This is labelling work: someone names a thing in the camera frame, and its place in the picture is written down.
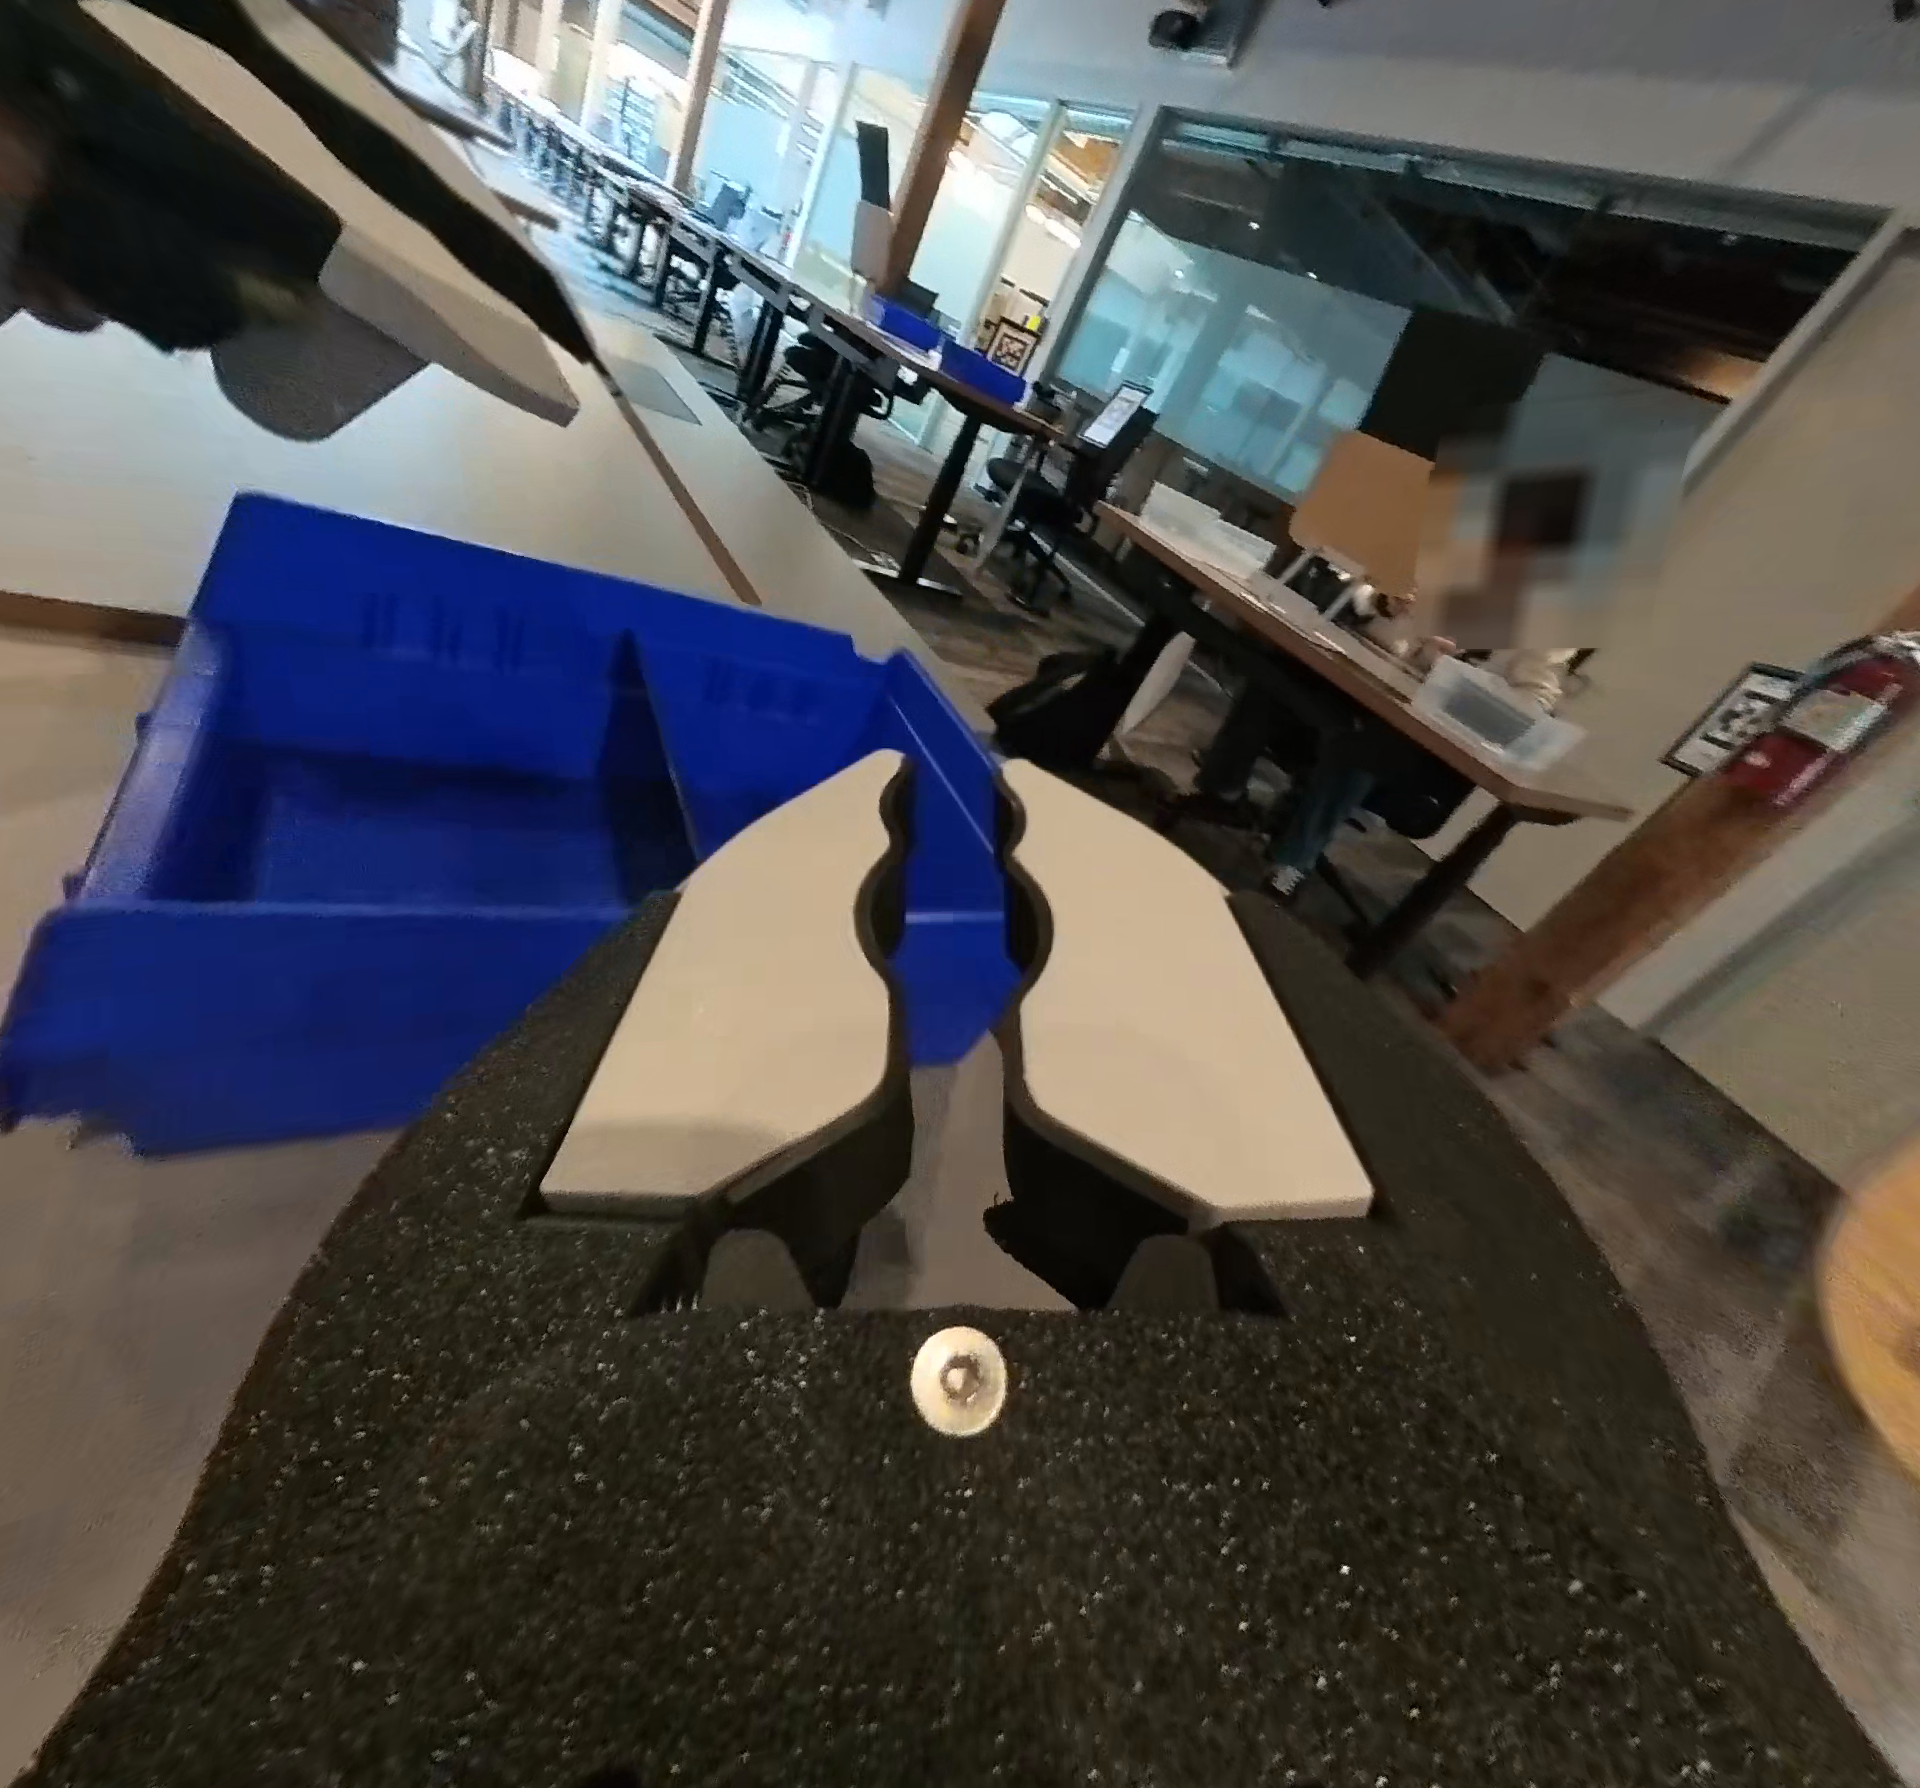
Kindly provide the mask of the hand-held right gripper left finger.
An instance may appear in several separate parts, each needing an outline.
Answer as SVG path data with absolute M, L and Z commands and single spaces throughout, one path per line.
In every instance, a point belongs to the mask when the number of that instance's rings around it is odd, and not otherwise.
M 906 755 L 874 750 L 700 863 L 539 1179 L 544 1210 L 741 1202 L 901 1080 L 914 786 Z

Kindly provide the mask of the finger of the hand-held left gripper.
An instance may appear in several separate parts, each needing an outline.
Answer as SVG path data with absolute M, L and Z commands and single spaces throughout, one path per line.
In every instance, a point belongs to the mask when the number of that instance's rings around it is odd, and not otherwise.
M 296 292 L 207 348 L 226 399 L 292 444 L 339 435 L 436 368 L 569 426 L 582 322 L 442 129 L 307 0 L 79 0 L 200 138 L 211 179 L 259 187 Z

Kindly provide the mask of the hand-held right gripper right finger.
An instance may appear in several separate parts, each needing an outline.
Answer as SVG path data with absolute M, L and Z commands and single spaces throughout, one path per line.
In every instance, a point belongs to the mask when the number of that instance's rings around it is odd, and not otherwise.
M 994 810 L 1018 1119 L 1201 1227 L 1366 1215 L 1371 1179 L 1227 889 L 1029 760 L 997 768 Z

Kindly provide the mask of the blue plastic bin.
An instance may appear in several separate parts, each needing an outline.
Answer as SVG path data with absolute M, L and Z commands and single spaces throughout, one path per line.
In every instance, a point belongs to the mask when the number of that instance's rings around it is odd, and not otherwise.
M 1013 990 L 993 760 L 906 651 L 268 494 L 230 500 L 4 1014 L 4 1128 L 146 1156 L 407 1124 L 639 905 L 916 762 L 911 1066 Z

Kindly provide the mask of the black bag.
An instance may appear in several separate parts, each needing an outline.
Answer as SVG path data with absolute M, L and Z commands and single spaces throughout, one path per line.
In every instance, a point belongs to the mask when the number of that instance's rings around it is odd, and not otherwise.
M 1078 774 L 1097 760 L 1151 655 L 1137 650 L 1072 650 L 1047 655 L 1034 674 L 989 700 L 993 745 L 1053 774 Z

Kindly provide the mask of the office desk with black legs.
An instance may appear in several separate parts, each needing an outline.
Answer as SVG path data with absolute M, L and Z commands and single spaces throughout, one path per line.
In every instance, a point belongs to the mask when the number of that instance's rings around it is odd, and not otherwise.
M 1188 601 L 1177 606 L 1171 616 L 1184 632 L 1199 634 L 1210 621 L 1234 625 L 1259 650 L 1288 659 L 1297 671 L 1336 691 L 1394 740 L 1445 765 L 1487 800 L 1487 812 L 1382 918 L 1360 925 L 1348 952 L 1357 977 L 1379 977 L 1398 960 L 1519 826 L 1630 820 L 1627 807 L 1599 796 L 1557 789 L 1540 771 L 1524 767 L 1519 755 L 1482 744 L 1452 719 L 1445 706 L 1452 695 L 1441 687 L 1437 671 L 1425 683 L 1410 683 L 1404 671 L 1394 670 L 1380 654 L 1363 650 L 1330 621 L 1291 612 L 1279 590 L 1257 590 L 1253 582 L 1226 576 L 1193 543 L 1116 504 L 1097 504 L 1096 515 L 1116 530 L 1122 545 L 1148 555 L 1163 573 L 1187 586 Z

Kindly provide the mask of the clear plastic container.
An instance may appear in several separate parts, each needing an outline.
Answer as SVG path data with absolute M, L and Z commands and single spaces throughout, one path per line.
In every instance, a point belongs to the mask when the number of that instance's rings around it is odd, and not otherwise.
M 1452 655 L 1434 663 L 1408 708 L 1513 774 L 1547 772 L 1587 740 L 1582 726 L 1559 719 L 1536 693 Z

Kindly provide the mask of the black office chair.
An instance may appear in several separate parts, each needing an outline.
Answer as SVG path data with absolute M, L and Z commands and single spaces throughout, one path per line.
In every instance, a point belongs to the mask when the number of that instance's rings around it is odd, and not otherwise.
M 1146 388 L 1119 385 L 1072 435 L 1047 445 L 1021 436 L 1013 453 L 986 462 L 982 494 L 1000 511 L 993 549 L 1013 552 L 1015 607 L 1043 616 L 1050 601 L 1072 599 L 1063 543 L 1091 525 L 1091 510 L 1106 498 L 1156 420 Z

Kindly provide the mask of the cardboard box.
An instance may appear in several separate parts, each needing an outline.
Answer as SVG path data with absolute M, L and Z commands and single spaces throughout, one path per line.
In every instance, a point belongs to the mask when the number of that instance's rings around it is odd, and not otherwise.
M 1304 552 L 1329 555 L 1387 596 L 1410 597 L 1434 528 L 1452 510 L 1452 483 L 1431 462 L 1360 430 L 1323 458 L 1288 522 Z

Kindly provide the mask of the wooden pillar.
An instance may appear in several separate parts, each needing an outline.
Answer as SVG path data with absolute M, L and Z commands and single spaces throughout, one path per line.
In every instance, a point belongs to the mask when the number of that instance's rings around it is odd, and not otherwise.
M 1006 0 L 953 0 L 923 118 L 892 206 L 892 238 L 877 292 L 896 298 L 913 276 L 948 160 L 973 106 Z

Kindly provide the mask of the small blue storage bin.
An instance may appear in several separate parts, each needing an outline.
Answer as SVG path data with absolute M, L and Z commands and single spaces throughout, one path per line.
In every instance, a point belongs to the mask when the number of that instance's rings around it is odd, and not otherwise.
M 1028 381 L 1021 373 L 946 336 L 927 315 L 902 310 L 897 303 L 869 292 L 861 303 L 861 318 L 890 343 L 911 350 L 994 405 L 1008 408 L 1026 405 Z

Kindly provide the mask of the long wooden office desk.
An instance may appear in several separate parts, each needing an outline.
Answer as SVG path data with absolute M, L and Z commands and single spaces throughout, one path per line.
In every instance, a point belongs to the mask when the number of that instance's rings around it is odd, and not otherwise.
M 1013 405 L 994 385 L 971 381 L 956 366 L 949 366 L 942 355 L 921 350 L 897 336 L 887 336 L 858 314 L 822 297 L 809 297 L 805 325 L 809 334 L 828 345 L 837 361 L 802 467 L 804 486 L 811 497 L 822 494 L 832 460 L 843 448 L 850 445 L 857 401 L 862 399 L 868 389 L 876 394 L 892 392 L 896 381 L 906 378 L 937 394 L 960 414 L 962 425 L 908 535 L 905 555 L 892 559 L 866 549 L 847 551 L 850 563 L 862 576 L 874 577 L 877 586 L 901 586 L 911 592 L 958 597 L 962 590 L 929 580 L 927 565 L 934 560 L 942 528 L 946 528 L 948 511 L 965 479 L 979 436 L 993 428 L 1047 445 L 1056 436 L 1058 426 Z

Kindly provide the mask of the red fire extinguisher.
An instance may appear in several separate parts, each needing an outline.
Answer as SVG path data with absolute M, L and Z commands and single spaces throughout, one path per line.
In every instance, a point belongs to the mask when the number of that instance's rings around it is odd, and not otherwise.
M 1794 685 L 1723 778 L 1774 812 L 1791 812 L 1835 783 L 1890 724 L 1908 717 L 1916 696 L 1916 631 L 1853 640 Z

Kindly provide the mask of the glass office partition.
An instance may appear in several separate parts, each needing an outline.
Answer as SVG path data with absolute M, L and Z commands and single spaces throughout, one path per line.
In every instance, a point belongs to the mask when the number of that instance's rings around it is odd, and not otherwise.
M 1294 504 L 1350 430 L 1524 347 L 1519 444 L 1690 452 L 1884 227 L 1802 195 L 1660 183 L 1166 112 L 1055 363 L 1137 385 L 1197 494 Z

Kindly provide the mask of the dark wooden corner post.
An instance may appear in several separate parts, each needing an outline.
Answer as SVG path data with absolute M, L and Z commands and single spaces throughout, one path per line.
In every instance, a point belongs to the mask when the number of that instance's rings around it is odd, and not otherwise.
M 1484 1074 L 1513 1070 L 1563 1015 L 1736 889 L 1802 814 L 1723 774 L 1693 780 L 1475 974 L 1437 1032 Z

